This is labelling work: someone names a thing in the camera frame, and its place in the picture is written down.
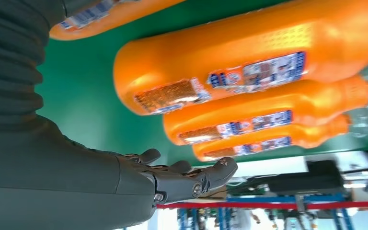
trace robotic hand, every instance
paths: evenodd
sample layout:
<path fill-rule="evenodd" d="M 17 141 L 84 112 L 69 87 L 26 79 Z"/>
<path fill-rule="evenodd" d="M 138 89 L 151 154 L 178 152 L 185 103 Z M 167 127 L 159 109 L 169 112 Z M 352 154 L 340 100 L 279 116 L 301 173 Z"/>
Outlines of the robotic hand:
<path fill-rule="evenodd" d="M 173 203 L 195 199 L 202 194 L 219 188 L 235 174 L 238 166 L 229 157 L 220 159 L 214 166 L 192 172 L 186 161 L 179 161 L 171 166 L 148 166 L 140 162 L 153 162 L 160 153 L 150 149 L 142 155 L 125 155 L 133 168 L 155 186 L 154 201 L 156 204 Z"/>

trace red rope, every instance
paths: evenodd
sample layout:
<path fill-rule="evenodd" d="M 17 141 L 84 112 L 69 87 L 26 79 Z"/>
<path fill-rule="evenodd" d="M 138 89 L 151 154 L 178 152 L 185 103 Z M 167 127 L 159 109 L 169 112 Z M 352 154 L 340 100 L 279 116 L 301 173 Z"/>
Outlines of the red rope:
<path fill-rule="evenodd" d="M 267 209 L 296 209 L 296 204 L 273 204 L 273 203 L 175 203 L 169 205 L 158 205 L 157 208 L 217 208 L 217 207 L 238 207 L 238 208 L 267 208 Z M 307 209 L 336 209 L 348 207 L 368 207 L 368 202 L 337 202 L 324 204 L 308 204 Z"/>

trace barcode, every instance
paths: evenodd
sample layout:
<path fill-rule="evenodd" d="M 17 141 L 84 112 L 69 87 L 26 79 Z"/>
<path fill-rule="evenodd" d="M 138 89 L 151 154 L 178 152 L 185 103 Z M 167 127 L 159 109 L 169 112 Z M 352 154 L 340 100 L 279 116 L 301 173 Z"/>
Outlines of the barcode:
<path fill-rule="evenodd" d="M 81 13 L 69 17 L 68 20 L 77 28 L 82 28 L 95 20 L 108 16 L 109 10 L 114 6 L 114 3 L 114 0 L 103 0 Z"/>

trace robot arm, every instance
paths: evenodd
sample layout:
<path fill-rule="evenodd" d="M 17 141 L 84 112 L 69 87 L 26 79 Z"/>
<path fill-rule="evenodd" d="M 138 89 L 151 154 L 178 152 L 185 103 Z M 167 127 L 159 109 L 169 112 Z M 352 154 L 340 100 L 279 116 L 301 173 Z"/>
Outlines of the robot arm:
<path fill-rule="evenodd" d="M 0 229 L 112 230 L 146 221 L 157 204 L 224 185 L 231 158 L 213 167 L 157 166 L 155 150 L 122 156 L 64 138 L 34 86 L 50 28 L 96 0 L 0 0 Z"/>

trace orange detergent bottle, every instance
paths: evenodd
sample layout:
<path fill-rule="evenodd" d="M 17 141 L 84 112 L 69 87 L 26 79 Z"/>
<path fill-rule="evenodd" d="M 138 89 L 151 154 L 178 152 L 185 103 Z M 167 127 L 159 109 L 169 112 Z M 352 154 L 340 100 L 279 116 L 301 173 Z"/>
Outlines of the orange detergent bottle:
<path fill-rule="evenodd" d="M 56 40 L 91 37 L 182 1 L 184 0 L 103 0 L 54 26 L 50 37 Z"/>
<path fill-rule="evenodd" d="M 250 155 L 292 145 L 309 149 L 330 138 L 347 134 L 349 125 L 349 116 L 339 115 L 321 126 L 291 124 L 264 129 L 258 133 L 198 143 L 193 145 L 193 151 L 200 161 L 212 161 L 221 157 Z"/>
<path fill-rule="evenodd" d="M 138 115 L 298 80 L 338 81 L 368 65 L 368 0 L 294 0 L 126 44 L 114 66 Z"/>
<path fill-rule="evenodd" d="M 368 81 L 361 75 L 333 83 L 301 80 L 174 111 L 163 125 L 174 144 L 185 145 L 289 124 L 322 125 L 367 105 Z"/>

